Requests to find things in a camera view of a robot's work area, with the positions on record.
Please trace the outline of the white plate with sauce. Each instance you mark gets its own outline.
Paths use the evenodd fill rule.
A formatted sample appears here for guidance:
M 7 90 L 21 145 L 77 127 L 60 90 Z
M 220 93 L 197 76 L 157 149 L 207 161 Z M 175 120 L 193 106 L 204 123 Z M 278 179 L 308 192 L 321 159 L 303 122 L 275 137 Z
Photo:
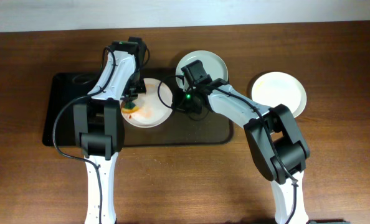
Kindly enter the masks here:
M 138 95 L 134 100 L 134 109 L 124 109 L 124 102 L 121 101 L 121 113 L 125 121 L 138 128 L 152 128 L 165 122 L 173 112 L 171 108 L 164 106 L 161 100 L 169 105 L 173 102 L 173 94 L 170 88 L 154 78 L 144 78 L 146 93 Z

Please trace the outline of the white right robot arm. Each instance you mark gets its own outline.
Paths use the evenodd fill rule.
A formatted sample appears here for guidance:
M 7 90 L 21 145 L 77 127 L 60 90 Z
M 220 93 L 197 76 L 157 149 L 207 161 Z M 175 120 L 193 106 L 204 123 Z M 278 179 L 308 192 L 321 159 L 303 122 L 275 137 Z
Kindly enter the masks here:
M 197 114 L 207 108 L 244 130 L 253 162 L 270 182 L 275 221 L 308 223 L 302 180 L 310 150 L 290 109 L 283 104 L 261 105 L 237 92 L 229 82 L 213 80 L 200 60 L 183 66 L 179 77 L 189 85 L 181 108 Z

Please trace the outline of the grey-white plate with sauce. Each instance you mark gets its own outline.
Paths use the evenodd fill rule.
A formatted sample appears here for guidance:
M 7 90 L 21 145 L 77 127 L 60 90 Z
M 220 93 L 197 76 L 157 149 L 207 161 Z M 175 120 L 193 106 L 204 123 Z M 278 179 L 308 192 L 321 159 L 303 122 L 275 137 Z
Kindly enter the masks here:
M 202 62 L 206 73 L 211 76 L 212 80 L 221 78 L 227 82 L 229 81 L 229 73 L 226 64 L 218 55 L 206 50 L 197 50 L 185 55 L 176 67 L 176 75 L 179 75 L 179 77 L 176 77 L 176 83 L 183 91 L 186 91 L 189 85 L 185 78 L 181 79 L 181 77 L 184 76 L 181 68 L 195 60 L 200 60 Z

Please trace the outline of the yellow green sponge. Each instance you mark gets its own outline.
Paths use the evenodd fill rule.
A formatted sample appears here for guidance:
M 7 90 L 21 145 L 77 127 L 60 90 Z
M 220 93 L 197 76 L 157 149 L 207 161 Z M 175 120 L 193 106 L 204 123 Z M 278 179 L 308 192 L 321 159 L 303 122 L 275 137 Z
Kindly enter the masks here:
M 139 110 L 139 106 L 137 106 L 132 101 L 123 101 L 121 103 L 121 112 L 125 114 L 131 114 Z

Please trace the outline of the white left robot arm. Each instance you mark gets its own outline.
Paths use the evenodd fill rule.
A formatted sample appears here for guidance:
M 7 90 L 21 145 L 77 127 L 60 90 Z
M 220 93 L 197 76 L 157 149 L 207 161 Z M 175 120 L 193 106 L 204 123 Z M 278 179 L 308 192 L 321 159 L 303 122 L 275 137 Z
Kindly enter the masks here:
M 125 138 L 120 103 L 145 93 L 140 70 L 146 52 L 139 37 L 112 42 L 95 86 L 73 105 L 75 143 L 87 169 L 86 223 L 116 223 L 114 172 Z

